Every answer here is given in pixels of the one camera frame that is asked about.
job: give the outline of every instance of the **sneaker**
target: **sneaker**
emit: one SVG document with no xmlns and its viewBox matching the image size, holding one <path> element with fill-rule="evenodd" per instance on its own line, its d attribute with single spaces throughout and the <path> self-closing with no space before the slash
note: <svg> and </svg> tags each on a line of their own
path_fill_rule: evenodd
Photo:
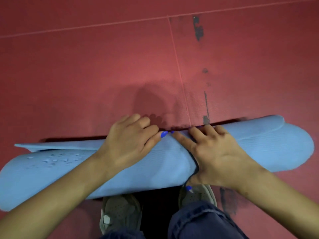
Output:
<svg viewBox="0 0 319 239">
<path fill-rule="evenodd" d="M 186 191 L 185 186 L 180 190 L 178 196 L 178 207 L 181 209 L 189 203 L 205 200 L 217 206 L 216 198 L 210 185 L 196 185 L 193 186 L 191 191 Z"/>
<path fill-rule="evenodd" d="M 141 220 L 140 204 L 132 194 L 103 197 L 100 219 L 103 235 L 122 228 L 139 231 Z"/>
</svg>

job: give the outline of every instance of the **person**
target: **person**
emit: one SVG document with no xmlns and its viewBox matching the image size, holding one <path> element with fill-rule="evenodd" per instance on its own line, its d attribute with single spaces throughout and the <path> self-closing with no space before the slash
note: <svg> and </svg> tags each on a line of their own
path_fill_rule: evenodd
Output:
<svg viewBox="0 0 319 239">
<path fill-rule="evenodd" d="M 192 127 L 189 133 L 196 142 L 179 132 L 172 135 L 192 153 L 199 171 L 187 182 L 193 193 L 183 189 L 180 194 L 181 209 L 172 216 L 168 238 L 247 238 L 214 205 L 207 185 L 234 189 L 298 238 L 319 238 L 319 205 L 257 164 L 222 126 Z M 123 116 L 96 153 L 7 213 L 0 221 L 0 238 L 48 237 L 81 201 L 145 157 L 165 134 L 147 117 Z M 201 197 L 192 202 L 198 194 Z M 140 208 L 132 195 L 106 197 L 103 206 L 102 238 L 144 238 L 139 231 Z M 119 207 L 122 212 L 112 213 Z"/>
</svg>

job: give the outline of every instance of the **red floor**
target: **red floor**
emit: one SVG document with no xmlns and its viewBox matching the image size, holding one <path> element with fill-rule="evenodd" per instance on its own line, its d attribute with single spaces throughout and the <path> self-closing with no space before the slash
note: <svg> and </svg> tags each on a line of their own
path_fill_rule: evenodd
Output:
<svg viewBox="0 0 319 239">
<path fill-rule="evenodd" d="M 26 152 L 16 142 L 105 135 L 133 112 L 167 129 L 280 114 L 319 145 L 319 0 L 0 0 L 0 13 L 0 168 Z M 318 169 L 315 152 L 278 176 L 319 202 Z M 249 237 L 293 238 L 233 201 Z M 99 216 L 86 201 L 50 238 L 97 238 Z"/>
</svg>

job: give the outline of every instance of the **blue nail polish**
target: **blue nail polish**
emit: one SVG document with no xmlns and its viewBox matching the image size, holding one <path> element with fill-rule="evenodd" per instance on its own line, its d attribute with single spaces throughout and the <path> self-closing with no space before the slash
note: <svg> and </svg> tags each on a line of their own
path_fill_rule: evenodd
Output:
<svg viewBox="0 0 319 239">
<path fill-rule="evenodd" d="M 192 186 L 189 186 L 189 185 L 186 186 L 187 191 L 190 191 L 191 189 L 192 189 Z"/>
<path fill-rule="evenodd" d="M 166 135 L 167 135 L 167 133 L 168 133 L 168 131 L 163 131 L 162 133 L 161 133 L 161 138 L 163 138 L 163 137 L 165 137 Z"/>
</svg>

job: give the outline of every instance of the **black scuff mark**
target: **black scuff mark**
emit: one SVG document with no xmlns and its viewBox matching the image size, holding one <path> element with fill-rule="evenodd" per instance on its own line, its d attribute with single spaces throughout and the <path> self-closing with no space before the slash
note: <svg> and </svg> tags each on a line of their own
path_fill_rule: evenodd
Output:
<svg viewBox="0 0 319 239">
<path fill-rule="evenodd" d="M 226 215 L 230 217 L 231 214 L 236 214 L 237 212 L 237 199 L 235 191 L 220 187 L 220 200 L 223 211 Z"/>
<path fill-rule="evenodd" d="M 207 94 L 206 92 L 204 91 L 204 94 L 205 94 L 205 102 L 206 102 L 206 112 L 207 112 L 207 116 L 203 116 L 203 124 L 204 125 L 207 125 L 207 124 L 210 124 L 211 121 L 209 120 L 209 112 L 208 112 L 208 103 L 207 103 Z"/>
<path fill-rule="evenodd" d="M 197 41 L 199 41 L 204 36 L 203 26 L 198 26 L 198 24 L 199 24 L 199 17 L 193 16 L 193 25 L 194 25 L 195 36 Z"/>
</svg>

